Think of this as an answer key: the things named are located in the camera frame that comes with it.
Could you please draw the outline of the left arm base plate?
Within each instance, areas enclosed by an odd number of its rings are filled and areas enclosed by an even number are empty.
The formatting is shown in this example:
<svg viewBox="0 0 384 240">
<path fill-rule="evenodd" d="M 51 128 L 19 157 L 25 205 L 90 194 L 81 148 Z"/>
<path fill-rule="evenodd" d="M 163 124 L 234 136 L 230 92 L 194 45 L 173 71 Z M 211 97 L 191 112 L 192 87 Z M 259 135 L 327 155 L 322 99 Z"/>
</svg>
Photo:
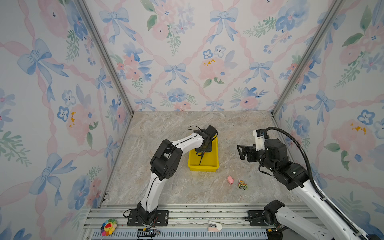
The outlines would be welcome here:
<svg viewBox="0 0 384 240">
<path fill-rule="evenodd" d="M 140 213 L 137 210 L 132 210 L 127 218 L 128 227 L 166 227 L 169 222 L 169 211 L 155 210 L 152 213 Z"/>
</svg>

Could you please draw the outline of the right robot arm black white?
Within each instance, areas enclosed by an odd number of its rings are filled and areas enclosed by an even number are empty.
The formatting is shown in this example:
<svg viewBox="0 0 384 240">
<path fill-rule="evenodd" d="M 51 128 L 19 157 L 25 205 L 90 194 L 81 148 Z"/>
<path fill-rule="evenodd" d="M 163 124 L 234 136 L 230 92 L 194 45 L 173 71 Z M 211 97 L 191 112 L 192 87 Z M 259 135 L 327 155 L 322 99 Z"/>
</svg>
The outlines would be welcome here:
<svg viewBox="0 0 384 240">
<path fill-rule="evenodd" d="M 379 236 L 367 233 L 342 213 L 310 178 L 311 171 L 289 160 L 285 144 L 278 139 L 265 140 L 262 137 L 258 141 L 252 146 L 237 146 L 241 160 L 258 162 L 260 167 L 268 169 L 267 175 L 298 196 L 324 224 L 320 227 L 298 216 L 286 204 L 274 200 L 264 207 L 262 219 L 268 225 L 282 225 L 307 240 L 379 239 Z"/>
</svg>

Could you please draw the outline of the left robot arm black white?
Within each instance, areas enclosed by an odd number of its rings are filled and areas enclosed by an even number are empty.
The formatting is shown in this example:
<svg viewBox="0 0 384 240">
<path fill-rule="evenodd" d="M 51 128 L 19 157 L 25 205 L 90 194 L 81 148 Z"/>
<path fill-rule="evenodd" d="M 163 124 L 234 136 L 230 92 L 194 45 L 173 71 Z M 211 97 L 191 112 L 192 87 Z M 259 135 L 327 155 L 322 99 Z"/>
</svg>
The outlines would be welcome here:
<svg viewBox="0 0 384 240">
<path fill-rule="evenodd" d="M 217 129 L 210 125 L 205 129 L 198 128 L 180 140 L 165 139 L 161 142 L 150 161 L 151 178 L 147 190 L 136 208 L 139 218 L 145 225 L 154 221 L 165 183 L 176 173 L 183 154 L 192 150 L 199 156 L 212 152 L 213 141 L 217 136 Z"/>
</svg>

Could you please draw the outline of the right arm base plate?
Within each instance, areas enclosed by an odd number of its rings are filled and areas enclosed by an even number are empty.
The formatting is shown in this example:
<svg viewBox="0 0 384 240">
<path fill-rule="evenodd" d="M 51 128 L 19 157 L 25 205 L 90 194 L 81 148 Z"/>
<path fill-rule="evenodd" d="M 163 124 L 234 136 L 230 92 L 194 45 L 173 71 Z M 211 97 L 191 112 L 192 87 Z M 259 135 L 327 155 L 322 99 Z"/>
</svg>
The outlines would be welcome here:
<svg viewBox="0 0 384 240">
<path fill-rule="evenodd" d="M 251 227 L 267 227 L 268 222 L 266 218 L 266 214 L 262 210 L 249 210 L 247 211 L 247 216 L 244 220 L 250 223 Z"/>
</svg>

